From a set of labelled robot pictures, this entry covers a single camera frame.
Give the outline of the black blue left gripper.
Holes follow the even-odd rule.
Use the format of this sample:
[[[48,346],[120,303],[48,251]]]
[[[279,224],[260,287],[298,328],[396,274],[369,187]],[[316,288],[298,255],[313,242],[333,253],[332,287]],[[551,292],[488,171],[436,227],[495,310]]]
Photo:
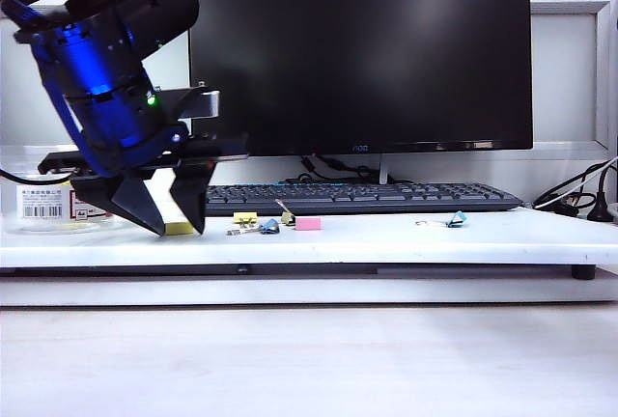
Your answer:
[[[86,97],[53,89],[50,98],[76,149],[48,154],[39,172],[100,176],[73,180],[77,198],[159,236],[165,224],[145,183],[114,176],[173,168],[170,195],[201,235],[215,162],[248,157],[246,135],[191,133],[183,122],[218,116],[219,92],[204,84],[157,90],[139,83]]]

